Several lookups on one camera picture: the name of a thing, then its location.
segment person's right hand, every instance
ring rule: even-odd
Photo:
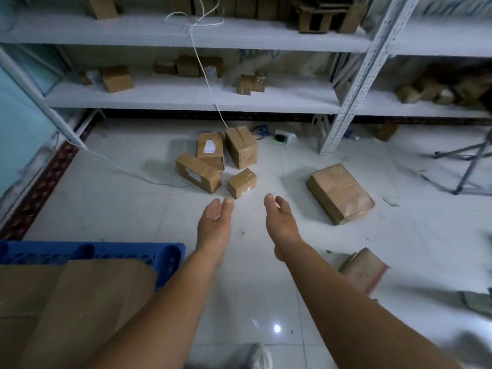
[[[296,219],[292,216],[290,205],[282,197],[274,198],[268,193],[263,204],[267,209],[267,231],[275,244],[275,255],[280,261],[284,261],[282,249],[302,242]]]

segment blue object on floor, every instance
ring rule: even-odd
[[[77,259],[138,259],[157,271],[156,291],[185,260],[183,243],[0,241],[0,264],[63,265]]]

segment white tile floor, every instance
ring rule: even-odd
[[[191,185],[176,174],[174,160],[185,150],[194,152],[200,132],[222,129],[220,122],[112,119],[99,124],[87,140],[89,148],[179,188],[151,185],[80,152],[26,239],[184,242],[192,252],[203,208],[228,192],[222,187],[210,195]],[[343,140],[327,156],[318,155],[315,140],[307,137],[285,148],[271,138],[259,141],[258,164],[251,167],[258,185],[236,201],[231,244],[200,321],[190,367],[243,367],[254,342],[271,345],[275,367],[335,367],[286,266],[274,257],[264,225],[267,192],[290,201],[304,239],[321,254],[369,247],[391,266],[374,298],[469,367],[492,367],[492,322],[463,309],[455,293],[483,292],[492,285],[492,198],[441,191],[437,185],[456,186],[467,163],[425,156],[480,142],[485,130],[407,126],[388,143],[358,131],[359,141]],[[376,201],[367,217],[344,226],[333,226],[305,187],[311,173],[337,162]],[[234,173],[228,166],[222,180]],[[492,158],[472,181],[490,186]],[[274,325],[280,325],[280,333]]]

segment shelf board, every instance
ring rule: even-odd
[[[95,20],[84,14],[24,10],[9,32],[0,31],[2,43],[132,45],[192,47],[186,17],[132,12],[116,19]],[[205,18],[201,23],[215,23]],[[193,29],[197,48],[311,50],[366,52],[370,40],[359,28],[355,34],[299,34],[283,22],[225,18],[225,23]]]
[[[395,79],[378,78],[356,109],[356,115],[382,117],[490,117],[481,109],[458,105],[437,105],[430,101],[403,104],[395,94]]]
[[[391,55],[492,57],[492,19],[412,17],[389,47]]]
[[[215,111],[205,79],[159,75],[130,68],[134,88],[109,93],[103,85],[83,86],[65,79],[46,96],[51,107]],[[221,111],[306,112],[335,114],[340,109],[327,78],[307,79],[268,74],[264,93],[236,93],[231,85],[213,84]]]

